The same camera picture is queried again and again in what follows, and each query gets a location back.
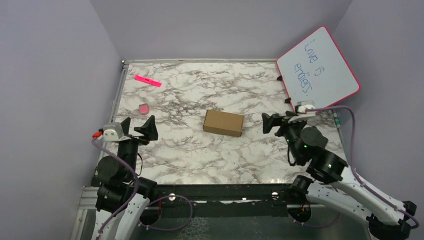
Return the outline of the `brown cardboard box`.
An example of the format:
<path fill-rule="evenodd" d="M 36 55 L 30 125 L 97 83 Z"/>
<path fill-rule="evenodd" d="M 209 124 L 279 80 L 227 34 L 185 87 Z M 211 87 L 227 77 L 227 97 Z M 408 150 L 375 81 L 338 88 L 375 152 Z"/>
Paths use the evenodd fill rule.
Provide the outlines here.
<path fill-rule="evenodd" d="M 202 129 L 207 133 L 241 137 L 244 118 L 240 114 L 209 109 L 206 111 Z"/>

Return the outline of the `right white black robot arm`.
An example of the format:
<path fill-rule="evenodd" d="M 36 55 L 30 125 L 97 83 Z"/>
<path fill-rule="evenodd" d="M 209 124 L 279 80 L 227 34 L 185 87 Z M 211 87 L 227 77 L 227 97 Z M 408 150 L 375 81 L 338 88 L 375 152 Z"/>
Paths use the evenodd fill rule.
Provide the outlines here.
<path fill-rule="evenodd" d="M 413 229 L 408 223 L 417 206 L 388 196 L 364 178 L 337 154 L 326 149 L 328 139 L 315 127 L 307 126 L 312 115 L 287 111 L 285 115 L 262 113 L 262 132 L 277 127 L 277 137 L 287 143 L 293 165 L 307 166 L 309 177 L 298 175 L 289 199 L 324 205 L 365 223 L 379 240 L 406 240 Z"/>

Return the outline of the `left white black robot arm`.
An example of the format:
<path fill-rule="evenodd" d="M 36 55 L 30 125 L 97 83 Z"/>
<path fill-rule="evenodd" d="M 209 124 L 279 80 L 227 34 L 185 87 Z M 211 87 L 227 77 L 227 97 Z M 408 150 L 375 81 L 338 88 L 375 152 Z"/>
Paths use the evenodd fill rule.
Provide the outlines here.
<path fill-rule="evenodd" d="M 139 133 L 129 133 L 131 118 L 110 122 L 92 135 L 92 144 L 106 153 L 97 166 L 100 185 L 95 203 L 93 240 L 128 240 L 144 209 L 157 200 L 157 182 L 136 173 L 140 145 L 158 140 L 155 116 L 142 126 Z"/>

